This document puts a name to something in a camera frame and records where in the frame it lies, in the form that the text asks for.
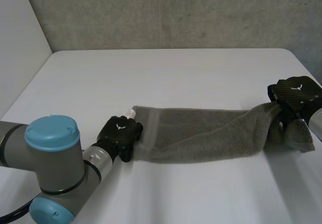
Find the table surface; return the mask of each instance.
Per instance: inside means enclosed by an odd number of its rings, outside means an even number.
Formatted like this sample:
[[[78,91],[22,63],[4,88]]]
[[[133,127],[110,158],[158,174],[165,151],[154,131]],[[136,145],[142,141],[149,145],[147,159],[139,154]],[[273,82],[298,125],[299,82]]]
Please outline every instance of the table surface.
[[[82,147],[133,105],[250,109],[267,86],[311,74],[284,49],[62,51],[53,54],[3,121],[74,118]],[[116,161],[74,223],[320,223],[321,143],[315,152],[261,152],[200,164]],[[39,193],[34,173],[0,168],[0,215]],[[15,223],[32,223],[29,215]]]

